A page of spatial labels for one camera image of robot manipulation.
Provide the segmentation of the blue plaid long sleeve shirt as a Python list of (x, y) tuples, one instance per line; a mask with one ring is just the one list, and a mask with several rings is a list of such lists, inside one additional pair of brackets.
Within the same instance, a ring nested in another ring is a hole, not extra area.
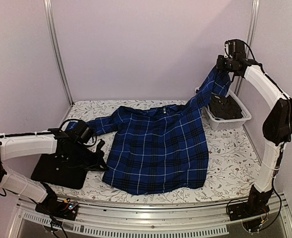
[(115, 134), (103, 182), (132, 195), (201, 188), (209, 163), (201, 111), (229, 87), (228, 72), (214, 67), (184, 105), (148, 110), (121, 106), (110, 116), (88, 121), (98, 136)]

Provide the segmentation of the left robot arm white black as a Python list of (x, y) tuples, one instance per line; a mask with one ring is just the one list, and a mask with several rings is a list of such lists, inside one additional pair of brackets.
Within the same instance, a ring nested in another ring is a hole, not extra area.
[[(50, 215), (61, 205), (51, 185), (81, 187), (87, 172), (104, 172), (104, 141), (87, 122), (68, 119), (58, 128), (25, 133), (0, 133), (0, 189), (41, 204)], [(15, 159), (38, 157), (31, 178), (13, 170)]]

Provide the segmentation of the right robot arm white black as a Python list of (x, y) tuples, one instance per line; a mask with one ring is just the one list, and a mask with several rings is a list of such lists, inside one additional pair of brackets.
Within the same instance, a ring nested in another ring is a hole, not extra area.
[(274, 178), (280, 170), (286, 143), (292, 136), (292, 98), (264, 71), (254, 57), (248, 58), (250, 48), (243, 40), (232, 39), (224, 44), (225, 54), (219, 55), (217, 68), (234, 73), (252, 84), (270, 108), (263, 126), (265, 151), (255, 183), (251, 186), (243, 211), (248, 216), (267, 210), (274, 191)]

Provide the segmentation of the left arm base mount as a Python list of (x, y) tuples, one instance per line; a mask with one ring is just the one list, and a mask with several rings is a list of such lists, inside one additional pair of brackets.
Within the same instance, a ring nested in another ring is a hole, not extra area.
[(36, 205), (35, 211), (55, 218), (74, 221), (78, 212), (78, 202), (71, 201), (69, 198), (63, 201), (56, 198), (46, 198)]

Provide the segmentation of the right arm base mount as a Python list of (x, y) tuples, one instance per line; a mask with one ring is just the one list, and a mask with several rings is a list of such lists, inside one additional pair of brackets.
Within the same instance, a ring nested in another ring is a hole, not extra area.
[(269, 199), (257, 200), (255, 203), (232, 199), (226, 205), (230, 221), (241, 220), (243, 228), (250, 234), (258, 233), (265, 228), (269, 218)]

